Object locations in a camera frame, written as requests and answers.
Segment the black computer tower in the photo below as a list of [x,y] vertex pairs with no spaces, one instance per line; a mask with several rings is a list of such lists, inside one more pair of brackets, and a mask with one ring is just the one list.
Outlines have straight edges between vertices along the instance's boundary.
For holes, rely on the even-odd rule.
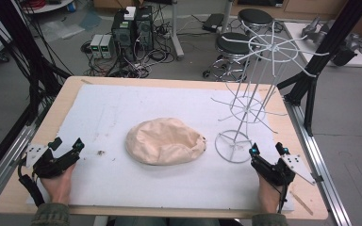
[[114,15],[111,33],[118,55],[123,55],[129,61],[134,61],[133,48],[135,44],[135,23],[124,18],[125,10],[120,9]]
[[153,50],[153,8],[151,6],[139,8],[135,22],[140,49],[146,51]]

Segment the white box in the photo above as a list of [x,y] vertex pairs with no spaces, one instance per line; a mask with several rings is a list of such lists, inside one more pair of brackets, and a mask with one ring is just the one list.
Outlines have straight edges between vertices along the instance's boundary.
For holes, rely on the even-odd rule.
[[136,16],[136,8],[135,7],[127,7],[125,9],[124,19],[126,21],[133,21]]

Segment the grey power supply unit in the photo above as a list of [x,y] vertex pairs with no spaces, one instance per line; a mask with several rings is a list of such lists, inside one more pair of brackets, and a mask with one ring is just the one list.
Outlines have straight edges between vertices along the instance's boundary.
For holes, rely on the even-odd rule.
[[91,42],[90,42],[90,49],[92,52],[92,55],[94,58],[101,58],[102,57],[102,53],[100,50],[100,43],[102,40],[103,36],[102,35],[94,35]]
[[114,55],[114,42],[111,35],[104,35],[100,42],[102,58],[112,58]]

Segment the grey table leg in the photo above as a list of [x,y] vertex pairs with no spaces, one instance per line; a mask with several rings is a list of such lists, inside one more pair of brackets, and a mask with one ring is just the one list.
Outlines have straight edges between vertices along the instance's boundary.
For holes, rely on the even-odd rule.
[[181,60],[184,58],[184,51],[182,49],[181,43],[177,36],[177,0],[171,0],[172,2],[172,30],[171,30],[171,39],[173,43],[173,48],[176,54],[176,59]]

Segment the black metal frame stand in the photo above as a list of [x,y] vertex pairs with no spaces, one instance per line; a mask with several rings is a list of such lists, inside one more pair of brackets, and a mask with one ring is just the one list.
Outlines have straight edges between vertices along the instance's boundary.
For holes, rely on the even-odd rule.
[[302,98],[307,95],[304,128],[310,136],[313,136],[312,118],[318,78],[361,17],[362,0],[349,0],[337,16],[330,31],[325,35],[316,55],[309,60],[300,73],[277,85],[279,89],[293,85],[292,90],[285,96],[285,100],[292,105],[300,105]]
[[61,79],[71,76],[49,61],[34,41],[31,31],[11,0],[0,0],[0,23],[6,29],[11,43],[0,34],[0,41],[15,60],[19,70],[29,83],[27,120],[34,121],[40,115],[40,105],[56,97],[62,88]]

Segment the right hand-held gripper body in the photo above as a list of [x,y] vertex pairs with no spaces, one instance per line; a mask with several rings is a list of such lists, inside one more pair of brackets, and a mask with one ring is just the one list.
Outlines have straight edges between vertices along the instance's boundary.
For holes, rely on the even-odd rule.
[[283,154],[273,165],[259,154],[252,155],[251,165],[271,185],[289,185],[299,175],[310,185],[316,184],[308,167],[298,154]]

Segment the person's right hand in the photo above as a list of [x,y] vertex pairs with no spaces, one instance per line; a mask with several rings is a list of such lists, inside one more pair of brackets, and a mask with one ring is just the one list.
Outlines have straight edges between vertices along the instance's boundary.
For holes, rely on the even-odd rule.
[[263,213],[275,214],[280,202],[282,187],[272,186],[261,175],[258,175],[258,180],[258,199],[260,203],[260,209]]

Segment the black round stool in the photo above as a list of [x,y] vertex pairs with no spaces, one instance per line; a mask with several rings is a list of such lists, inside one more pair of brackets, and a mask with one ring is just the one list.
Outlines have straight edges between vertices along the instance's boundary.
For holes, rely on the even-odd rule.
[[239,21],[254,32],[259,31],[262,28],[272,24],[273,17],[257,8],[245,8],[238,14]]
[[223,33],[215,40],[215,49],[220,53],[216,60],[203,71],[203,78],[212,75],[216,81],[240,82],[246,79],[244,70],[249,66],[249,38],[240,33]]

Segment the person's left hand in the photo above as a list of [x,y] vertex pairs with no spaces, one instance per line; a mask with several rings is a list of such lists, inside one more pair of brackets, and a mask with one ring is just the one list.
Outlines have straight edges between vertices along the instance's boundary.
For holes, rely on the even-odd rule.
[[61,175],[55,178],[42,178],[41,183],[47,191],[51,202],[69,204],[71,187],[72,187],[72,173],[75,165],[71,165]]

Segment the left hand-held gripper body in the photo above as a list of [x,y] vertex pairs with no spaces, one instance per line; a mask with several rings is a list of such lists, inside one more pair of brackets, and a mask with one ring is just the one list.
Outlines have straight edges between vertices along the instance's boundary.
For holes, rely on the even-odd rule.
[[55,158],[48,146],[33,144],[26,150],[25,166],[33,169],[40,178],[54,178],[61,175],[78,159],[79,155],[71,155],[69,152]]

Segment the beige fabric hat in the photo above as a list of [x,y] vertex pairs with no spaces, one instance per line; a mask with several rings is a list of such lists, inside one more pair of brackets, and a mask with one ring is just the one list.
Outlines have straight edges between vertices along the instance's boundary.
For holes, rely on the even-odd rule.
[[153,166],[188,163],[206,150],[206,138],[175,118],[158,118],[134,126],[125,148],[137,161]]

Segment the white floor board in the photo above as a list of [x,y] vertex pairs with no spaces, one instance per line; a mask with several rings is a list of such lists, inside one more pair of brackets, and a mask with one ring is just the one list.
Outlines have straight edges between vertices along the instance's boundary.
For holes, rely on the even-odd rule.
[[[300,55],[304,58],[304,62],[307,63],[312,58],[312,53],[317,50],[318,45],[312,40],[299,40],[306,24],[284,22],[284,27],[292,39],[298,39],[296,45],[301,50]],[[354,53],[355,56],[346,64],[346,67],[362,68],[362,54],[359,50],[355,50]]]

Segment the white wire hat rack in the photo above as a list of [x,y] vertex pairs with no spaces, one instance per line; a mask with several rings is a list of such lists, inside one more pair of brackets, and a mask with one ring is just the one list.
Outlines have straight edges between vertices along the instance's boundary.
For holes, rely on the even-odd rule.
[[229,109],[229,117],[238,122],[235,129],[220,132],[214,141],[218,154],[231,163],[244,163],[250,159],[248,150],[258,142],[257,133],[264,130],[275,134],[267,117],[271,97],[289,63],[296,63],[301,50],[296,39],[282,38],[275,34],[275,23],[254,32],[248,27],[240,34],[249,39],[249,66],[244,70],[246,79],[240,82],[224,82],[232,98],[223,104]]

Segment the white foam mat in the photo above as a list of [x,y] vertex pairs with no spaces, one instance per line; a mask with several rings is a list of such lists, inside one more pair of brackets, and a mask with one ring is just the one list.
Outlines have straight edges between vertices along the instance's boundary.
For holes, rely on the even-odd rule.
[[[85,144],[73,173],[73,206],[255,210],[258,178],[250,164],[224,160],[215,149],[216,136],[235,129],[223,104],[232,98],[224,84],[214,89],[169,89],[133,86],[84,85],[58,130],[61,156],[80,137]],[[270,124],[285,113],[267,117],[275,134],[256,135],[260,154],[274,163],[280,129]],[[174,166],[151,166],[135,160],[125,148],[129,130],[141,122],[176,118],[206,138],[197,159]]]

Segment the aluminium rail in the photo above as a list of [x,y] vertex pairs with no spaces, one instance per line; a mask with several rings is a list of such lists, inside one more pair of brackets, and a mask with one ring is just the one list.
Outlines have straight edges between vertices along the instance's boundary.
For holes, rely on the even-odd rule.
[[308,161],[322,199],[325,201],[327,212],[332,216],[337,226],[353,226],[348,213],[337,192],[331,174],[322,157],[316,139],[309,135],[304,128],[304,112],[299,106],[285,102],[286,109],[292,120],[295,131],[301,140],[305,157]]
[[40,105],[37,116],[31,120],[29,108],[28,105],[0,143],[0,186],[16,167],[18,158],[24,153],[25,147],[35,136],[37,128],[49,110],[49,106]]

